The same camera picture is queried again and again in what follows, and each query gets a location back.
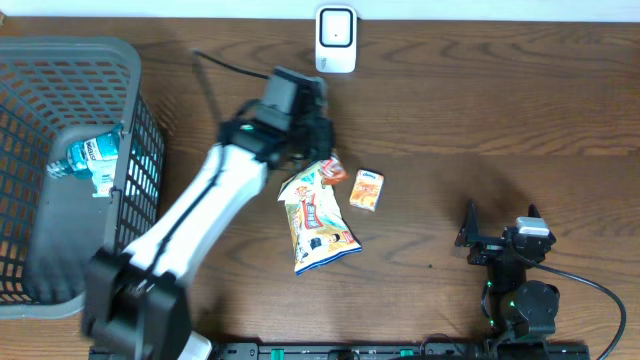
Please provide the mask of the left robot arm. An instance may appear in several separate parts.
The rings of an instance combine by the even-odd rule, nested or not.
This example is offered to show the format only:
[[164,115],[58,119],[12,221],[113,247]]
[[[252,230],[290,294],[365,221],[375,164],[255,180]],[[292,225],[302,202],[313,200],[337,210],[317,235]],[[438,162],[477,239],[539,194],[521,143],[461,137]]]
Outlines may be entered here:
[[217,143],[171,208],[119,255],[98,251],[86,271],[81,331],[125,359],[207,359],[187,292],[204,258],[271,170],[289,158],[328,157],[333,125],[320,77],[271,76],[262,99],[221,123]]

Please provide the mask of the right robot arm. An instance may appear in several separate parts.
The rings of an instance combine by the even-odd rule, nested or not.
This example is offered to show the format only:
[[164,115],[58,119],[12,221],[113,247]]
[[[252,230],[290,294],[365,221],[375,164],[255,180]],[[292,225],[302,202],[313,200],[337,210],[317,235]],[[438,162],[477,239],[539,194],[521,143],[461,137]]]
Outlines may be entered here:
[[494,332],[484,341],[483,351],[491,359],[550,359],[547,337],[556,331],[559,310],[557,287],[529,280],[527,271],[545,260],[556,238],[530,205],[528,214],[516,219],[502,235],[479,231],[476,207],[467,205],[465,219],[455,245],[467,248],[467,263],[487,268],[488,279],[481,296],[481,309]]

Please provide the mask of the orange red snack bar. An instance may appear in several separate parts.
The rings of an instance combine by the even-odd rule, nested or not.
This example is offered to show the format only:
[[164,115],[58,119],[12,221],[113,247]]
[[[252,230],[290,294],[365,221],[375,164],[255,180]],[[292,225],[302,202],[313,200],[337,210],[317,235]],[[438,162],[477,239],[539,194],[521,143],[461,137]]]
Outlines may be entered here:
[[319,172],[322,184],[325,186],[336,185],[348,178],[348,174],[336,153],[333,153],[329,159],[320,162]]

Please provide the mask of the small orange tissue box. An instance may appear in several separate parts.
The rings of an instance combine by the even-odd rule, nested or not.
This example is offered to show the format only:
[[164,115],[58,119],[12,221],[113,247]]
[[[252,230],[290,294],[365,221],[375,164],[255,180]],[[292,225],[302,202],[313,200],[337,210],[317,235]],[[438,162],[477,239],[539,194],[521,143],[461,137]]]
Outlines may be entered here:
[[354,186],[349,198],[351,206],[375,211],[384,184],[382,174],[360,169],[356,174]]

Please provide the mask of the mint green wipes packet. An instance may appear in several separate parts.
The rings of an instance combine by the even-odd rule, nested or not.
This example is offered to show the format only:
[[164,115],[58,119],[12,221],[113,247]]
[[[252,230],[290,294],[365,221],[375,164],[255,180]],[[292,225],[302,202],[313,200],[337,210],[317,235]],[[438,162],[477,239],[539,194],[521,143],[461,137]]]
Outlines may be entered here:
[[109,197],[114,186],[117,160],[99,160],[90,164],[92,183],[95,187],[94,198]]

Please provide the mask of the large snack chip bag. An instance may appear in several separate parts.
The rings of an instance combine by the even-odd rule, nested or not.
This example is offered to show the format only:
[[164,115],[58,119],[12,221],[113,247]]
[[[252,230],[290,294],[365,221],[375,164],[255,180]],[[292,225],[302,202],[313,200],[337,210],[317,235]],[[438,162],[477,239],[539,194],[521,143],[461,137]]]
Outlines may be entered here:
[[286,180],[278,195],[289,223],[297,275],[362,250],[342,217],[333,186],[322,184],[320,162]]

